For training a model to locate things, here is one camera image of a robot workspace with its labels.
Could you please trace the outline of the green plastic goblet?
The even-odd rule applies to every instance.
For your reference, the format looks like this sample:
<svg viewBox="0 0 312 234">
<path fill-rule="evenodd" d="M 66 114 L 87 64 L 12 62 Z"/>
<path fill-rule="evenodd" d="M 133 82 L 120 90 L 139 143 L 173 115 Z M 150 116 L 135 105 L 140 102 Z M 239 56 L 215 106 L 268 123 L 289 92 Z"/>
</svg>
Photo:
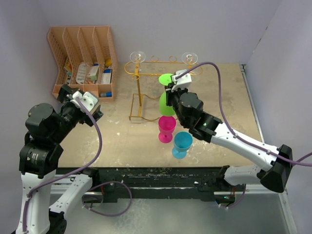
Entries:
<svg viewBox="0 0 312 234">
<path fill-rule="evenodd" d="M 163 74 L 158 78 L 158 81 L 161 85 L 167 86 L 169 83 L 172 82 L 172 76 L 173 74 Z M 162 116 L 174 116 L 175 111 L 173 110 L 172 106 L 166 105 L 166 92 L 164 91 L 159 99 L 159 112 Z"/>
</svg>

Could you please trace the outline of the pink plastic goblet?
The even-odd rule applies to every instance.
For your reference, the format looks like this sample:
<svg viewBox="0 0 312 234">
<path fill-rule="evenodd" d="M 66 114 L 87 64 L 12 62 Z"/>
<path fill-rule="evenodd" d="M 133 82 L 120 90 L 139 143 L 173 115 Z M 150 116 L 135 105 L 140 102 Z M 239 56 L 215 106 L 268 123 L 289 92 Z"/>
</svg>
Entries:
<svg viewBox="0 0 312 234">
<path fill-rule="evenodd" d="M 162 116 L 158 121 L 159 141 L 162 143 L 170 143 L 173 139 L 175 127 L 176 119 L 174 117 Z"/>
</svg>

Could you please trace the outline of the tall clear flute glass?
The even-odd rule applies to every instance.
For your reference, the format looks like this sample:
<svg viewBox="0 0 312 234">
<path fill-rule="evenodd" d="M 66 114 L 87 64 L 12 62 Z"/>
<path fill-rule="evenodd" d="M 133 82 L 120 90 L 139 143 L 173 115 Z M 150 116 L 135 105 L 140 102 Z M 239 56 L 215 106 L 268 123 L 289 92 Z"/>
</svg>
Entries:
<svg viewBox="0 0 312 234">
<path fill-rule="evenodd" d="M 198 56 L 196 53 L 193 52 L 186 52 L 181 57 L 182 62 L 187 65 L 193 65 L 196 64 L 198 61 Z"/>
</svg>

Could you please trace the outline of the blue plastic goblet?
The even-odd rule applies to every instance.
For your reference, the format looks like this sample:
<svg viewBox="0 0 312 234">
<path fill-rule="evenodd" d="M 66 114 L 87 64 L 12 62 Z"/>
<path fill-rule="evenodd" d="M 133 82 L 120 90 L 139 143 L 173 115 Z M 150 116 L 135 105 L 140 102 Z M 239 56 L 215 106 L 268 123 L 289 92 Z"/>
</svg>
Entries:
<svg viewBox="0 0 312 234">
<path fill-rule="evenodd" d="M 183 159 L 193 143 L 193 138 L 188 132 L 179 132 L 174 137 L 172 155 L 177 159 Z"/>
</svg>

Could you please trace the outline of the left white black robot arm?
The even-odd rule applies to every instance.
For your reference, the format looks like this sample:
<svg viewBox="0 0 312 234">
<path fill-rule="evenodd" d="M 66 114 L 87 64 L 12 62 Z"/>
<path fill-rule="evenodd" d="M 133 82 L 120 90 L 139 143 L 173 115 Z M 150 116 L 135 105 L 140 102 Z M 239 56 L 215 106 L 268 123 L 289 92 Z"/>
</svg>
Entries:
<svg viewBox="0 0 312 234">
<path fill-rule="evenodd" d="M 65 84 L 58 93 L 59 112 L 40 103 L 28 112 L 27 133 L 19 153 L 23 193 L 18 234 L 62 234 L 70 212 L 85 192 L 100 187 L 99 171 L 91 163 L 57 176 L 61 142 L 77 124 L 96 126 L 102 117 L 92 92 Z"/>
</svg>

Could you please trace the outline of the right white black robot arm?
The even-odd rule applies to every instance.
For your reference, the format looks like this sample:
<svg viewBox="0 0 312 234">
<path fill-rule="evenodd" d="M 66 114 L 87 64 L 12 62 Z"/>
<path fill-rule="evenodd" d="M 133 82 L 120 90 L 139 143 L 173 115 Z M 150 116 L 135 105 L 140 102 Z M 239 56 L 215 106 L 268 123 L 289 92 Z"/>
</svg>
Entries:
<svg viewBox="0 0 312 234">
<path fill-rule="evenodd" d="M 203 101 L 188 89 L 172 91 L 165 87 L 166 105 L 171 106 L 183 128 L 196 139 L 227 148 L 254 163 L 253 166 L 224 166 L 217 178 L 223 191 L 240 184 L 259 182 L 265 188 L 282 193 L 286 188 L 293 157 L 291 147 L 272 146 L 238 131 L 230 130 L 221 119 L 203 110 Z"/>
</svg>

